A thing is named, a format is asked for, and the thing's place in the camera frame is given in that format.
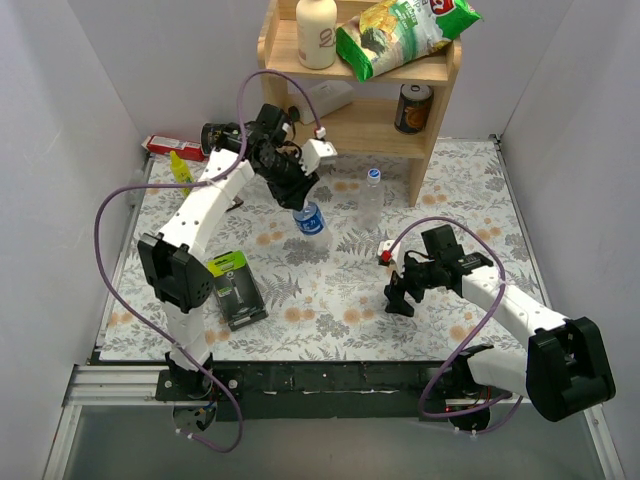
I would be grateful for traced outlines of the clear plastic bottle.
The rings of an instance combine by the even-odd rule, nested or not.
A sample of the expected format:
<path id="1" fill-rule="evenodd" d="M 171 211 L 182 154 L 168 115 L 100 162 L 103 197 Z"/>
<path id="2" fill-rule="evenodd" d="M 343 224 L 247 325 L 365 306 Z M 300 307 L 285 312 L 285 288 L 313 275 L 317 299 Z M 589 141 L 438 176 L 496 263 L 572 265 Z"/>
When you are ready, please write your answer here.
<path id="1" fill-rule="evenodd" d="M 384 186 L 381 180 L 377 184 L 372 184 L 366 179 L 360 187 L 357 223 L 367 230 L 375 230 L 380 222 L 381 212 L 384 204 Z"/>

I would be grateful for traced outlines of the blue white bottle cap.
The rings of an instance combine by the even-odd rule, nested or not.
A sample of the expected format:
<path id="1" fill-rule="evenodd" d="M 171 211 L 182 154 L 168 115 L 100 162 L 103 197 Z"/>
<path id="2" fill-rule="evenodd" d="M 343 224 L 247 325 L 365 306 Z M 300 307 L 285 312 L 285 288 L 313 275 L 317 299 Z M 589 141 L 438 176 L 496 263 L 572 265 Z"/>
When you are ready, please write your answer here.
<path id="1" fill-rule="evenodd" d="M 372 184 L 377 184 L 381 180 L 381 172 L 379 169 L 372 168 L 367 173 L 367 181 Z"/>

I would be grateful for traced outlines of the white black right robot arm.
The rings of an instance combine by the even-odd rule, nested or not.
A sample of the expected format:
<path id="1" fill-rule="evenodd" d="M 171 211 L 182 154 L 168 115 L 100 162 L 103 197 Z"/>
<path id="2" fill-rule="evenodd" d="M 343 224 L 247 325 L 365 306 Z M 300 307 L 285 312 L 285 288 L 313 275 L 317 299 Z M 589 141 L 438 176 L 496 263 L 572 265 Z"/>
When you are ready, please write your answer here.
<path id="1" fill-rule="evenodd" d="M 415 259 L 400 240 L 380 243 L 380 264 L 394 271 L 384 289 L 386 312 L 411 317 L 427 291 L 445 288 L 479 307 L 524 348 L 509 354 L 491 345 L 463 341 L 425 387 L 475 397 L 484 389 L 531 401 L 557 422 L 614 398 L 616 386 L 599 327 L 587 317 L 571 319 L 506 282 L 497 259 L 465 253 L 448 225 L 423 232 L 426 252 Z"/>

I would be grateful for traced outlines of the small blue-label water bottle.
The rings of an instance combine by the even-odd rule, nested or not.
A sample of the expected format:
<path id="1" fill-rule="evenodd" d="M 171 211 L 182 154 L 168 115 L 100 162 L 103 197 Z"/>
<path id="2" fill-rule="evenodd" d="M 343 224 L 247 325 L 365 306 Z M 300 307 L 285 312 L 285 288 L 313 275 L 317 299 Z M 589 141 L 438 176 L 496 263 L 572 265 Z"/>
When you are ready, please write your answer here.
<path id="1" fill-rule="evenodd" d="M 292 216 L 304 239 L 319 250 L 329 250 L 332 234 L 324 216 L 315 202 L 306 201 L 303 208 Z"/>

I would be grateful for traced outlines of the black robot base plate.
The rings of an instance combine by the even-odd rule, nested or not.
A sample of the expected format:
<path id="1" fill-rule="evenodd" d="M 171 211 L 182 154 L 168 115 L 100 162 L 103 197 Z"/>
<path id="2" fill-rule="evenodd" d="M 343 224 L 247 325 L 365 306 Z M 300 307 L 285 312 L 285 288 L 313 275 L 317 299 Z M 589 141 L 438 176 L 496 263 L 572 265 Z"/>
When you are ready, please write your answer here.
<path id="1" fill-rule="evenodd" d="M 201 374 L 181 379 L 159 374 L 155 398 L 201 407 L 196 425 L 246 420 L 393 418 L 419 414 L 419 397 L 437 361 L 216 361 L 219 385 Z"/>

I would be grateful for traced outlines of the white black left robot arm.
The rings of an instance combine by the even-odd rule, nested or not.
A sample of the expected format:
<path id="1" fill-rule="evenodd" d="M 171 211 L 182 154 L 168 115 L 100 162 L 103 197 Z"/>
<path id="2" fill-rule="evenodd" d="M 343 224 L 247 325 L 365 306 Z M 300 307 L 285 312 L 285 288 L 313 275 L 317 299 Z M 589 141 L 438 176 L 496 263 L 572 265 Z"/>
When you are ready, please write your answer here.
<path id="1" fill-rule="evenodd" d="M 263 177 L 277 203 L 303 207 L 318 180 L 322 160 L 337 151 L 315 130 L 298 146 L 287 136 L 294 122 L 281 108 L 265 104 L 254 121 L 204 125 L 201 145 L 208 162 L 180 208 L 158 233 L 137 244 L 148 284 L 167 318 L 174 345 L 166 354 L 170 379 L 190 399 L 205 398 L 213 386 L 212 356 L 206 342 L 203 306 L 214 288 L 205 250 L 214 229 L 234 198 L 256 175 Z"/>

